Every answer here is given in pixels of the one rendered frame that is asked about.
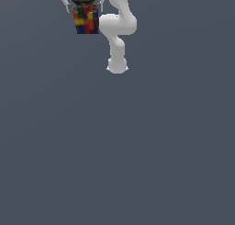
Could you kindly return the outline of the multicoloured block with dark lid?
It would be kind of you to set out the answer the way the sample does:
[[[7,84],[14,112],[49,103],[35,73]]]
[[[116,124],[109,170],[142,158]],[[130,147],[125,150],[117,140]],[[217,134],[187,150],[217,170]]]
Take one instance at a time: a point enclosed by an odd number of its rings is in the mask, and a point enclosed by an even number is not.
[[[95,0],[72,0],[75,3],[73,9],[73,21],[78,34],[98,34],[99,16]]]

